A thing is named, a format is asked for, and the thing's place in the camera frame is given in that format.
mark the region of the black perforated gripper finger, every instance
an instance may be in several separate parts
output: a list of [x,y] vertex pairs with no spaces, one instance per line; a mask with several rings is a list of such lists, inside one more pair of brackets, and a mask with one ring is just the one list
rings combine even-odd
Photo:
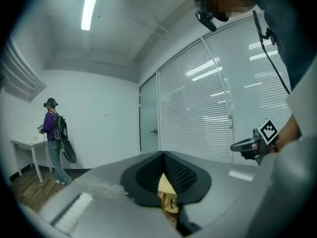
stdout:
[[157,152],[130,166],[120,183],[136,204],[161,207],[158,187],[163,173],[177,194],[177,205],[199,202],[211,186],[211,177],[205,170],[168,151]]

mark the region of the purple shirt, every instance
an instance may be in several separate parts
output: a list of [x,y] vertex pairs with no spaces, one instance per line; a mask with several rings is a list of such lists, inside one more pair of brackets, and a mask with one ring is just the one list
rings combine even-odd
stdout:
[[44,119],[43,131],[48,135],[48,141],[55,141],[54,137],[54,115],[50,112],[47,112]]

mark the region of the wooden floor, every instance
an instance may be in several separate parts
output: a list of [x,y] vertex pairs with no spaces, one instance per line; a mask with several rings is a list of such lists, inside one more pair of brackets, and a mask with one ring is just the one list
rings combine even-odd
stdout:
[[[41,174],[44,180],[43,183],[40,183],[33,167],[11,184],[17,202],[29,206],[35,212],[38,212],[50,197],[65,188],[65,185],[56,183],[54,172],[51,173],[49,170],[41,169]],[[74,180],[82,173],[71,172],[68,175]]]

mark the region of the hat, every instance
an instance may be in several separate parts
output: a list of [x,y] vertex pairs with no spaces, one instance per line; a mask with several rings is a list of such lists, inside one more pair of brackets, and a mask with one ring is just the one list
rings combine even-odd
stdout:
[[52,107],[58,106],[58,103],[53,98],[49,98],[48,101],[46,101],[46,103],[44,103],[43,107],[46,108],[47,104],[51,105]]

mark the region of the baseboard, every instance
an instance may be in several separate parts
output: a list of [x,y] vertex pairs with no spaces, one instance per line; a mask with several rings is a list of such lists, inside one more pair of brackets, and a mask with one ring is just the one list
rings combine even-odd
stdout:
[[[50,170],[48,167],[41,166],[39,165],[40,170]],[[21,169],[21,172],[24,173],[31,169],[30,165],[25,166],[24,168]],[[64,169],[67,171],[67,173],[77,173],[77,174],[84,174],[85,172],[89,171],[90,169]],[[15,179],[19,177],[19,172],[14,173],[13,175],[10,176],[10,182],[13,182]]]

